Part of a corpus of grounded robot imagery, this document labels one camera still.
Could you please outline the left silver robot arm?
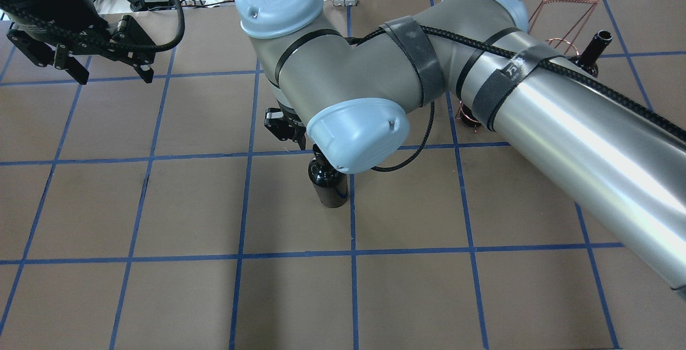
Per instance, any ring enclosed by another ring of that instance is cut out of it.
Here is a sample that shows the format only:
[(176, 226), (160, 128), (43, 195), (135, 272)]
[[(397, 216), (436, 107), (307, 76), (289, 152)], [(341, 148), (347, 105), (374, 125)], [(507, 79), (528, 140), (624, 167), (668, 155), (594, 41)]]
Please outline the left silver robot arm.
[(89, 72), (78, 56), (100, 55), (152, 82), (154, 41), (132, 16), (111, 24), (92, 0), (2, 0), (2, 10), (11, 20), (7, 39), (37, 67), (65, 71), (83, 85)]

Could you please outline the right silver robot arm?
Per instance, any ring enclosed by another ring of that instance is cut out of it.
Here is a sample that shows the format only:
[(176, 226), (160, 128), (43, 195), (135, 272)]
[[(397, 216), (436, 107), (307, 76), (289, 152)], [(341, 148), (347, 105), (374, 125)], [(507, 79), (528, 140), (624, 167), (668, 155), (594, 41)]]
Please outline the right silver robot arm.
[(323, 0), (236, 0), (277, 102), (333, 168), (405, 142), (407, 115), (453, 93), (684, 295), (684, 130), (528, 34), (520, 0), (442, 0), (351, 44)]

